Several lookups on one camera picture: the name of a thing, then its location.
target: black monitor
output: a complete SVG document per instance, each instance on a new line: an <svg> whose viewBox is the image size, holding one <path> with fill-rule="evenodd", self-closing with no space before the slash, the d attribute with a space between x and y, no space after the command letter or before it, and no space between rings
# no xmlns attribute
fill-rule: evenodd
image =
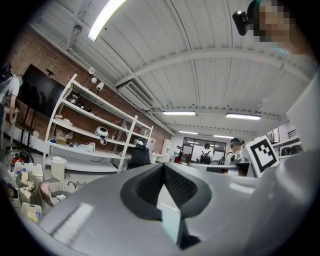
<svg viewBox="0 0 320 256"><path fill-rule="evenodd" d="M32 109L51 117L65 87L32 64L22 80L17 98Z"/></svg>

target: office chair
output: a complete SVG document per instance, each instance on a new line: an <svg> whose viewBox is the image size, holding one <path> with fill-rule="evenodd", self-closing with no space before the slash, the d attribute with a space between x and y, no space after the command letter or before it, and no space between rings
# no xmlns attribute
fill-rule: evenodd
<svg viewBox="0 0 320 256"><path fill-rule="evenodd" d="M151 164L149 149L144 145L137 144L132 150L131 160L128 162L127 170L149 164Z"/></svg>

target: red brick wall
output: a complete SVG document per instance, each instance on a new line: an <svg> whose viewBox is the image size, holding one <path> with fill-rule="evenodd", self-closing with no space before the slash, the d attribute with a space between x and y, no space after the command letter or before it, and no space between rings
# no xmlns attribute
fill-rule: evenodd
<svg viewBox="0 0 320 256"><path fill-rule="evenodd" d="M86 83L88 85L91 79L90 74L87 70L83 69L69 57L55 49L54 46L52 46L49 42L47 42L44 38L38 35L31 28L27 28L20 35L19 39L12 48L8 60L11 62L12 69L15 74L23 75L27 70L28 66L30 64L33 64L44 73L47 73L46 69L50 69L54 73L54 79L56 79L59 83L61 83L64 86L69 82L69 80L72 78L74 74L77 74L76 80L79 83L82 83L84 80L86 80ZM165 130L160 128L150 119L145 117L141 112L133 108L130 104L124 101L107 86L103 88L99 96L133 117L135 115L138 115L138 120L143 122L144 124L150 127L153 126L151 137L155 138L156 140L154 150L161 151L164 140L169 139L171 137L170 134L168 134ZM92 112L95 115L121 126L123 121L121 118L113 115L112 113L106 110L103 110L100 107L97 107L90 101L82 100L82 102L86 106L92 108ZM22 121L25 116L27 106L22 102L18 102L17 100L17 107L20 109L18 120ZM27 124L29 124L31 121L32 112L33 111L31 110L27 117ZM61 114L63 115L63 117L68 118L76 126L79 126L88 131L94 131L97 126L101 125L99 122L87 118L83 115L80 115L77 112L69 109L68 107L64 107ZM48 123L49 118L47 116L41 113L36 114L36 117L33 122L33 128L39 132L39 139L45 139ZM139 132L140 129L137 127L134 131ZM112 127L108 127L108 132L110 134L110 137L114 135L115 138L117 138L119 130ZM73 141L82 142L86 141L87 139L88 137L74 133ZM107 146L102 147L104 149L111 150L113 146L114 144L108 143Z"/></svg>

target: shelving unit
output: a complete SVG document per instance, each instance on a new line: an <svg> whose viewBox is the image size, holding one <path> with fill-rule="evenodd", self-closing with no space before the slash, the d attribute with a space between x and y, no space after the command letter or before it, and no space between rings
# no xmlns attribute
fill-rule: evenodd
<svg viewBox="0 0 320 256"><path fill-rule="evenodd" d="M283 155L283 156L278 156L279 159L287 159L287 158L292 158L294 156L297 156L298 154L289 154L289 155Z"/></svg>
<svg viewBox="0 0 320 256"><path fill-rule="evenodd" d="M288 145L291 145L291 144L297 143L297 142L300 142L300 138L298 138L298 137L287 139L283 142L273 144L272 146L276 149L276 148L285 147L285 146L288 146Z"/></svg>
<svg viewBox="0 0 320 256"><path fill-rule="evenodd" d="M49 125L48 125L46 135L45 135L45 141L49 145L49 156L46 157L46 153L43 153L43 168L45 168L46 165L51 165L51 157L59 156L59 157L65 158L67 160L65 168L69 169L69 170L85 171L85 172L121 172L123 164L124 164L124 160L131 158L131 156L127 154L128 147L132 147L132 148L135 147L135 145L129 143L131 136L134 135L134 136L138 136L138 137L145 139L146 145L149 142L149 137L145 137L141 134L133 132L135 126L138 126L143 129L149 129L150 130L149 135L151 135L151 133L152 133L153 126L149 127L149 126L145 125L144 123L138 121L137 115L135 117L132 117L129 114L120 110L119 108L113 106L112 104L110 104L106 100L102 99L98 95L94 94L92 91L88 90L87 88L85 88L81 84L79 84L77 81L75 81L76 77L77 77L77 75L75 74L72 77L72 79L68 82L68 84L66 85L66 87L63 90L62 94L60 95L60 97L54 107L53 113L51 115ZM100 108L104 109L105 111L111 112L114 115L122 118L123 119L122 126L119 126L119 125L116 125L110 121L104 120L101 117L96 116L93 113L87 112L87 111L83 110L82 108L75 106L72 103L70 103L69 101L67 101L66 99L72 91L79 93L81 95L81 97L88 99L89 101L93 102L94 104L96 104ZM122 132L125 132L127 135L126 141L118 141L116 139L110 139L110 138L106 139L107 143L112 143L115 145L124 146L121 154L117 154L115 152L115 150L108 151L108 150L101 150L101 149L96 149L95 152L87 152L87 151L84 151L84 150L79 149L77 147L69 147L68 145L61 145L61 144L50 142L51 138L49 138L49 133L50 133L50 129L51 129L52 125L54 125L54 126L53 126L53 131L52 131L51 137L53 137L54 130L55 130L56 126L58 125L58 126L66 128L66 129L69 129L75 133L79 133L84 136L93 138L95 140L99 140L99 141L101 140L101 138L99 136L95 135L91 131L87 131L81 127L77 127L74 125L70 126L65 122L61 122L59 120L54 119L55 115L60 115L64 106L66 106L66 107L68 107L68 108L88 117L88 118L91 118L93 120L98 121L101 124L103 124L104 126L113 127L113 128L116 128ZM126 122L131 123L130 129L127 129L127 127L125 125ZM66 154L63 153L64 151L75 153L75 155L78 157L66 156ZM118 168L116 168L113 164L111 164L109 162L104 162L104 161L95 162L95 161L84 160L84 159L82 159L83 155L92 156L92 157L99 157L102 159L120 159L120 163L119 163Z"/></svg>

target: white corrugated ceiling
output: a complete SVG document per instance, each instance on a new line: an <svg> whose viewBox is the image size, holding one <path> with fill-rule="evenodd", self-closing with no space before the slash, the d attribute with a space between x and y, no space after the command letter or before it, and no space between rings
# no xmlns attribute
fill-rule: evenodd
<svg viewBox="0 0 320 256"><path fill-rule="evenodd" d="M88 39L107 0L53 0L30 25L64 53L93 66L109 86L131 79L153 100L153 115L173 131L253 138L286 121L315 72L306 56L240 36L231 15L251 0L127 0L96 42ZM74 26L81 25L77 36ZM194 117L164 116L191 109ZM226 112L261 113L260 121Z"/></svg>

